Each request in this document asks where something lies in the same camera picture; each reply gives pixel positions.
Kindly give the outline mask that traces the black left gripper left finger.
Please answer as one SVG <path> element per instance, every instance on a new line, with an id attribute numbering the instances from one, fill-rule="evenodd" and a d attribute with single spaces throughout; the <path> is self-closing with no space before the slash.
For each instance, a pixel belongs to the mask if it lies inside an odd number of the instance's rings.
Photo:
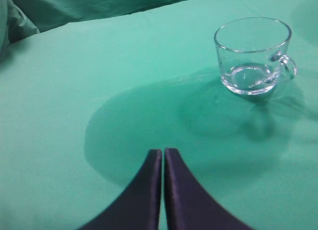
<path id="1" fill-rule="evenodd" d="M 157 230 L 161 201 L 161 150 L 150 150 L 124 191 L 81 230 Z"/>

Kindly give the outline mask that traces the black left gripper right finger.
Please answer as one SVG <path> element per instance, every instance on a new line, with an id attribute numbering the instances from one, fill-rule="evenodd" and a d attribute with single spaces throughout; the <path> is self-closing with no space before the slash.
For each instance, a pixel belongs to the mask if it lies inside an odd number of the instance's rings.
<path id="1" fill-rule="evenodd" d="M 164 204 L 169 230 L 250 230 L 197 181 L 180 152 L 164 151 Z"/>

